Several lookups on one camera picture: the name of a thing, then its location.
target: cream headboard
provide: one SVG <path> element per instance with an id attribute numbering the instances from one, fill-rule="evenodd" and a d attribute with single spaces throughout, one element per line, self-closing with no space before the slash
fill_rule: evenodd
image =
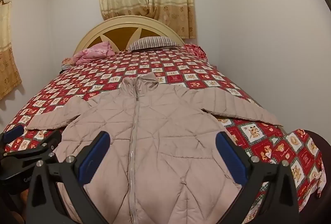
<path id="1" fill-rule="evenodd" d="M 100 23 L 80 41 L 75 53 L 100 42 L 109 41 L 115 52 L 128 49 L 140 38 L 166 36 L 183 46 L 185 43 L 171 28 L 151 18 L 142 16 L 120 16 Z"/>

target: down jacket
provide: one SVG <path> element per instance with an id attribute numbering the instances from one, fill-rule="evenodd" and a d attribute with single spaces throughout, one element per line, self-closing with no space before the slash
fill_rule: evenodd
<path id="1" fill-rule="evenodd" d="M 60 162 L 100 131 L 110 134 L 110 149 L 84 186 L 110 224 L 215 224 L 241 186 L 216 149 L 216 134 L 227 131 L 211 113 L 279 124 L 263 108 L 222 89 L 159 84 L 149 73 L 125 78 L 120 89 L 89 101 L 72 97 L 64 107 L 35 116 L 28 129 L 68 125 L 56 149 Z M 64 187 L 59 189 L 79 221 Z"/>

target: pillow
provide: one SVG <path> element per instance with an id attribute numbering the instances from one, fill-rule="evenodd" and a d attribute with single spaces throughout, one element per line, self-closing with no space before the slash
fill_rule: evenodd
<path id="1" fill-rule="evenodd" d="M 168 37 L 163 36 L 149 36 L 140 38 L 138 41 L 133 42 L 128 48 L 128 51 L 136 51 L 146 48 L 167 48 L 167 47 L 180 47 L 179 44 L 172 41 Z"/>

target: blue gripper pad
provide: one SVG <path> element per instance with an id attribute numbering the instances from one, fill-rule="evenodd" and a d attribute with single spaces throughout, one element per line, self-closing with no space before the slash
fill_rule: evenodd
<path id="1" fill-rule="evenodd" d="M 98 136 L 96 138 L 98 141 L 92 149 L 90 149 L 89 154 L 79 166 L 78 182 L 81 186 L 91 182 L 95 172 L 110 147 L 110 135 L 106 132 L 102 132 L 99 135 L 101 135 L 101 137 Z"/>
<path id="2" fill-rule="evenodd" d="M 242 186 L 246 185 L 248 181 L 246 167 L 229 142 L 224 138 L 222 133 L 218 133 L 216 135 L 216 147 L 227 168 L 229 169 L 234 181 L 237 184 L 241 184 Z"/>
<path id="3" fill-rule="evenodd" d="M 24 127 L 22 125 L 16 126 L 15 128 L 7 131 L 3 135 L 3 142 L 4 144 L 10 144 L 16 138 L 20 137 L 24 134 Z"/>

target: bed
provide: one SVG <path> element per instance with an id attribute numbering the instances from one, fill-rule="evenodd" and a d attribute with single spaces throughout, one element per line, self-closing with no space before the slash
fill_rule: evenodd
<path id="1" fill-rule="evenodd" d="M 124 77 L 137 77 L 149 72 L 156 75 L 159 83 L 178 84 L 197 90 L 219 87 L 234 96 L 256 103 L 215 67 L 182 48 L 126 51 L 134 41 L 150 36 L 169 37 L 181 47 L 184 46 L 183 40 L 173 30 L 150 18 L 121 16 L 99 24 L 87 33 L 74 53 L 100 42 L 109 42 L 116 55 L 93 63 L 73 66 L 60 74 L 19 111 L 5 131 L 18 124 L 27 126 L 33 116 L 59 109 L 73 96 L 88 100 L 101 92 L 118 89 Z M 316 219 L 322 218 L 325 208 L 330 203 L 330 187 L 325 175 L 330 172 L 331 165 L 328 161 L 324 162 L 324 169 L 322 154 L 327 156 L 330 146 L 323 143 L 321 137 L 305 130 L 286 134 L 279 126 L 261 122 L 221 117 L 217 119 L 249 156 L 259 156 L 263 161 L 273 163 L 287 159 L 294 176 L 299 177 L 296 187 L 301 215 L 310 216 L 302 217 L 302 223 L 317 223 Z M 49 134 L 50 131 L 46 130 L 25 131 L 23 136 L 6 146 L 6 151 L 34 148 Z M 245 221 L 254 218 L 266 188 L 267 185 L 261 188 Z M 316 194 L 310 197 L 315 191 L 320 193 L 322 190 L 321 198 L 316 199 Z"/>

